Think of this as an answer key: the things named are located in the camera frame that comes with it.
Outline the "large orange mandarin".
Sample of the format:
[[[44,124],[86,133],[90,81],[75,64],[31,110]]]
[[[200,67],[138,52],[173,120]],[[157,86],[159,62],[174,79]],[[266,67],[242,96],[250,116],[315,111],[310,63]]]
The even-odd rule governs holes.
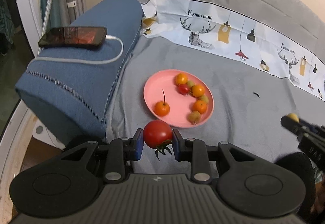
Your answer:
[[[208,104],[203,100],[197,100],[192,105],[192,111],[197,111],[200,114],[204,114],[207,111],[207,108],[208,108]]]

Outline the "orange mandarin with stem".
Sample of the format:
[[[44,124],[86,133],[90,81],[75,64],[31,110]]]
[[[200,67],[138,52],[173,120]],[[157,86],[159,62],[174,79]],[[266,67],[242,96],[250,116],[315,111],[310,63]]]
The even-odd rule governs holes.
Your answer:
[[[164,117],[166,115],[169,114],[170,112],[170,106],[169,104],[166,102],[166,96],[165,96],[165,92],[163,91],[163,100],[162,101],[158,101],[155,105],[154,105],[154,113],[160,117]]]

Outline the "yellow longan with stem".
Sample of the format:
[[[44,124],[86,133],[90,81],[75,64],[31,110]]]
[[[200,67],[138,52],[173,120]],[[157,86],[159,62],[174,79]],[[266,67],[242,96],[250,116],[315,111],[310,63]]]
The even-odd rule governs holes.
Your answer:
[[[201,113],[199,111],[192,111],[188,115],[188,121],[192,124],[197,124],[201,120]]]

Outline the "pink round plate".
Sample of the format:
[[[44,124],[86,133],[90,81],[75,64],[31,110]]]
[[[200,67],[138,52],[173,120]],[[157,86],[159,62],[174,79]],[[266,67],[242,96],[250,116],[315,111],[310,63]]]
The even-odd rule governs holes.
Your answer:
[[[170,112],[163,117],[155,114],[154,116],[165,121],[169,125],[177,128],[194,128],[206,123],[214,111],[214,98],[208,86],[198,77],[191,73],[186,73],[187,77],[195,84],[202,85],[205,88],[205,95],[209,99],[207,111],[201,115],[200,121],[196,124],[188,120],[192,105],[196,99],[191,95],[182,95],[177,91],[175,77],[181,73],[180,70],[169,69],[156,72],[151,75],[143,89],[144,101],[151,113],[154,113],[154,105],[163,100],[166,96],[166,102],[170,106]]]

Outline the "red cherry tomato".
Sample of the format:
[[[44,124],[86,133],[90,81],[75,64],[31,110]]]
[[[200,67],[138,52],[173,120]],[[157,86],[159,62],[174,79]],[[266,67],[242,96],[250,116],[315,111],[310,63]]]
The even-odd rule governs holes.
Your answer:
[[[146,124],[143,129],[143,140],[145,144],[155,150],[155,156],[158,160],[159,153],[165,155],[167,151],[170,155],[169,145],[172,144],[172,129],[162,120],[152,120]]]
[[[180,84],[177,86],[177,91],[182,95],[187,95],[190,92],[190,88],[187,84]]]

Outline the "grey printed sofa cover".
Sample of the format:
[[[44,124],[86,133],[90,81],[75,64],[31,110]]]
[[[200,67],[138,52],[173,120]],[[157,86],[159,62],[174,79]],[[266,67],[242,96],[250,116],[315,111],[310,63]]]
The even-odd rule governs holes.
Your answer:
[[[156,22],[118,80],[108,140],[130,137],[153,118],[143,88],[164,69],[194,74],[214,97],[211,118],[182,129],[184,137],[227,141],[275,161],[297,151],[282,116],[324,124],[324,22],[300,0],[137,1]]]

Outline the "yellow longan front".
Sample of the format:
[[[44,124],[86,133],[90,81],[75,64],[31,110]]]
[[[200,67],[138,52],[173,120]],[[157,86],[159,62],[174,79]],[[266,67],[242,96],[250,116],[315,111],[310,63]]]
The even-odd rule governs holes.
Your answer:
[[[295,122],[299,123],[300,122],[300,119],[298,117],[297,114],[295,113],[289,113],[286,115],[288,118],[291,118],[292,120],[294,120]]]

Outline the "black smartphone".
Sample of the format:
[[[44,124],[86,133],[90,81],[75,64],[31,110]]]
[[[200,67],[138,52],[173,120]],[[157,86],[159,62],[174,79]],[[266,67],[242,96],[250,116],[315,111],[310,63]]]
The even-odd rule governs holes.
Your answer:
[[[56,27],[48,30],[39,40],[40,48],[98,49],[107,35],[105,27]]]

